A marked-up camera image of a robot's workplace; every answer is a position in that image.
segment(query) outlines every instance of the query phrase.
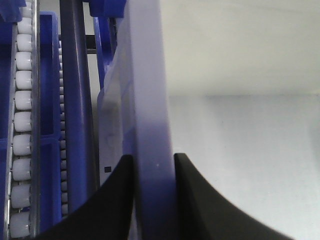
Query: small white wheel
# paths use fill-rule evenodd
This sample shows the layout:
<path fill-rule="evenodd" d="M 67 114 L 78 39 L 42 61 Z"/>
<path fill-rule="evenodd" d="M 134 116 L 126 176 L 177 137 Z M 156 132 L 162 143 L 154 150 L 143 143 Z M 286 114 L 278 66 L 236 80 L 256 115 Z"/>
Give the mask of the small white wheel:
<path fill-rule="evenodd" d="M 60 158 L 61 158 L 61 159 L 66 159 L 66 158 L 67 158 L 67 152 L 66 152 L 66 150 L 61 150 L 61 151 L 60 151 Z"/>
<path fill-rule="evenodd" d="M 66 131 L 61 131 L 61 139 L 66 139 Z"/>
<path fill-rule="evenodd" d="M 68 204 L 62 204 L 62 215 L 68 214 Z"/>
<path fill-rule="evenodd" d="M 67 169 L 67 160 L 62 160 L 61 163 L 60 163 L 60 168 L 62 170 L 65 170 Z"/>
<path fill-rule="evenodd" d="M 18 70 L 31 71 L 31 52 L 19 51 L 15 54 L 15 63 Z"/>
<path fill-rule="evenodd" d="M 30 34 L 18 34 L 16 36 L 16 43 L 19 52 L 32 52 L 32 43 Z"/>
<path fill-rule="evenodd" d="M 32 20 L 30 17 L 23 17 L 21 21 L 18 21 L 17 25 L 19 34 L 32 34 Z"/>
<path fill-rule="evenodd" d="M 61 194 L 61 202 L 63 202 L 63 203 L 67 203 L 68 202 L 68 193 L 67 192 L 63 192 Z"/>
<path fill-rule="evenodd" d="M 31 179 L 30 158 L 21 158 L 13 161 L 12 176 L 15 181 L 26 181 Z"/>
<path fill-rule="evenodd" d="M 22 238 L 30 235 L 29 212 L 19 212 L 10 218 L 10 235 L 12 239 Z"/>
<path fill-rule="evenodd" d="M 61 130 L 66 130 L 66 122 L 65 121 L 61 121 L 60 122 L 60 127 L 61 127 Z"/>
<path fill-rule="evenodd" d="M 18 110 L 31 110 L 31 91 L 22 90 L 15 92 L 15 107 Z"/>
<path fill-rule="evenodd" d="M 12 140 L 13 153 L 16 156 L 25 156 L 31 154 L 31 135 L 15 135 Z"/>
<path fill-rule="evenodd" d="M 31 71 L 17 71 L 15 73 L 15 84 L 19 90 L 32 89 Z"/>
<path fill-rule="evenodd" d="M 25 18 L 32 18 L 32 3 L 26 2 L 26 6 L 22 8 L 22 16 Z"/>
<path fill-rule="evenodd" d="M 11 205 L 14 209 L 30 206 L 30 184 L 21 184 L 12 188 Z"/>
<path fill-rule="evenodd" d="M 60 149 L 66 149 L 66 140 L 60 141 Z"/>
<path fill-rule="evenodd" d="M 31 131 L 31 112 L 20 111 L 14 114 L 14 129 L 17 132 Z"/>
<path fill-rule="evenodd" d="M 68 191 L 68 184 L 67 181 L 61 182 L 61 191 L 66 192 Z"/>
<path fill-rule="evenodd" d="M 67 171 L 61 171 L 61 180 L 66 181 L 67 180 Z"/>
<path fill-rule="evenodd" d="M 65 104 L 64 103 L 60 103 L 60 109 L 61 109 L 61 112 L 65 111 Z"/>

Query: blue plastic frame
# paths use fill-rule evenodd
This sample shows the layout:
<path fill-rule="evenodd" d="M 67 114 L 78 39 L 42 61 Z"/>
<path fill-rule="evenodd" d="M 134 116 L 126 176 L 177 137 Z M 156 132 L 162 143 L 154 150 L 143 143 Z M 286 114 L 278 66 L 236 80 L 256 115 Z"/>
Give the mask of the blue plastic frame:
<path fill-rule="evenodd" d="M 13 24 L 0 22 L 0 240 L 3 239 Z"/>
<path fill-rule="evenodd" d="M 93 28 L 100 89 L 103 89 L 107 67 L 112 62 L 117 48 L 117 36 L 108 17 L 94 17 Z"/>
<path fill-rule="evenodd" d="M 86 0 L 92 17 L 123 18 L 127 0 Z"/>
<path fill-rule="evenodd" d="M 60 139 L 58 17 L 54 12 L 40 13 L 41 138 Z"/>
<path fill-rule="evenodd" d="M 40 12 L 40 232 L 62 219 L 58 17 Z"/>
<path fill-rule="evenodd" d="M 22 19 L 20 7 L 25 7 L 25 0 L 0 0 L 0 22 L 14 23 Z"/>

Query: roller conveyor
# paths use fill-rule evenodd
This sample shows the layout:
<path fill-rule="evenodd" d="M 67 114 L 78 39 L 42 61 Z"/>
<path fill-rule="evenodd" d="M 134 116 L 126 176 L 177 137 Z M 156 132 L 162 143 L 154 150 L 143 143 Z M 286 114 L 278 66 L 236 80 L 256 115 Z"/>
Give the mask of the roller conveyor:
<path fill-rule="evenodd" d="M 0 11 L 0 240 L 289 239 L 174 157 L 158 1 L 89 1 L 99 160 L 83 3 L 60 0 L 59 41 L 38 1 Z"/>

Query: white wall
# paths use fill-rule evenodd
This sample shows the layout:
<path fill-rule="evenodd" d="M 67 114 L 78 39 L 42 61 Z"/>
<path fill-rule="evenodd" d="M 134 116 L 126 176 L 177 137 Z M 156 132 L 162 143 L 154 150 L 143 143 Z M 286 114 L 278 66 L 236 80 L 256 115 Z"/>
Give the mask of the white wall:
<path fill-rule="evenodd" d="M 169 103 L 175 153 L 187 153 L 254 218 L 319 239 L 319 96 L 172 96 Z"/>

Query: dark gray pipe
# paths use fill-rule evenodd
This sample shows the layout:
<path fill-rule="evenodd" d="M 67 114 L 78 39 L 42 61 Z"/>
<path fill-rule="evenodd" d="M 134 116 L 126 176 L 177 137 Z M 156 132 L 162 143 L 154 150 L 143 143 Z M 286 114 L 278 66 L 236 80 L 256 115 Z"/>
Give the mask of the dark gray pipe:
<path fill-rule="evenodd" d="M 83 2 L 60 0 L 68 211 L 97 189 Z"/>

